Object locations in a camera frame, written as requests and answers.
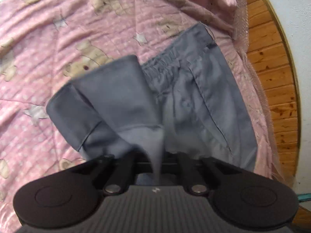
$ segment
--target silver bolt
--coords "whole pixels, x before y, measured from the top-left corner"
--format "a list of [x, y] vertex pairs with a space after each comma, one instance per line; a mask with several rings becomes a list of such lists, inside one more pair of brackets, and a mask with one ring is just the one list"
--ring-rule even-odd
[[107, 193], [115, 194], [115, 193], [119, 192], [121, 190], [121, 188], [116, 184], [112, 184], [112, 185], [106, 186], [105, 190]]
[[196, 194], [204, 193], [204, 192], [207, 191], [207, 188], [204, 185], [194, 185], [194, 186], [191, 187], [191, 189]]

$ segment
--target brass trim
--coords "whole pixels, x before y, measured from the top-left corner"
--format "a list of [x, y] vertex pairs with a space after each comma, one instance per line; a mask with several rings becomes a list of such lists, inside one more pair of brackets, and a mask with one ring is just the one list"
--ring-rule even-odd
[[299, 157], [300, 142], [301, 142], [301, 100], [300, 100], [299, 87], [298, 87], [298, 78], [297, 78], [297, 73], [296, 73], [293, 55], [290, 51], [290, 45], [288, 43], [287, 37], [285, 35], [285, 31], [281, 25], [281, 22], [277, 16], [275, 10], [273, 9], [273, 6], [270, 3], [270, 1], [269, 0], [262, 0], [262, 1], [267, 6], [268, 11], [270, 12], [270, 15], [272, 17], [272, 20], [274, 21], [274, 23], [275, 23], [275, 25], [279, 31], [279, 34], [282, 38], [282, 42], [284, 44], [284, 48], [285, 48], [287, 57], [289, 59], [289, 65], [290, 65], [290, 68], [292, 70], [293, 79], [294, 79], [295, 95], [296, 95], [296, 103], [297, 103], [297, 119], [298, 119], [297, 157], [295, 160], [295, 173], [294, 173], [294, 175], [295, 175], [296, 171], [297, 171], [297, 166], [298, 166], [298, 157]]

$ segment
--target gray pants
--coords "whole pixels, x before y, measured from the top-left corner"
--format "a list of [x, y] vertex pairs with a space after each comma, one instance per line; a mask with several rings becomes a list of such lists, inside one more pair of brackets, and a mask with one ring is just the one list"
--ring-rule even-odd
[[142, 66], [126, 56], [72, 79], [47, 113], [87, 159], [137, 147], [155, 168], [164, 150], [255, 166], [257, 143], [241, 93], [200, 23]]

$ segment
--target pink blanket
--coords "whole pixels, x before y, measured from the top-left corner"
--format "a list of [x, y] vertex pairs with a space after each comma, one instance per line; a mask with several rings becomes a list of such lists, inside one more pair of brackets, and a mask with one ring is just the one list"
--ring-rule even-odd
[[12, 199], [27, 182], [83, 162], [45, 112], [71, 77], [124, 55], [141, 63], [197, 21], [221, 48], [240, 88], [271, 176], [267, 126], [231, 39], [235, 0], [5, 0], [0, 3], [0, 231], [19, 226]]

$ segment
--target gray fabric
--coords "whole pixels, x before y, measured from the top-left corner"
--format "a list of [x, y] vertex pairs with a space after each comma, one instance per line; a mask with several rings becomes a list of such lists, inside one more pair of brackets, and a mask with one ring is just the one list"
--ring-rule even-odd
[[47, 113], [88, 158], [144, 150], [213, 156], [253, 171], [257, 143], [241, 93], [203, 24], [142, 66], [127, 56], [68, 82]]

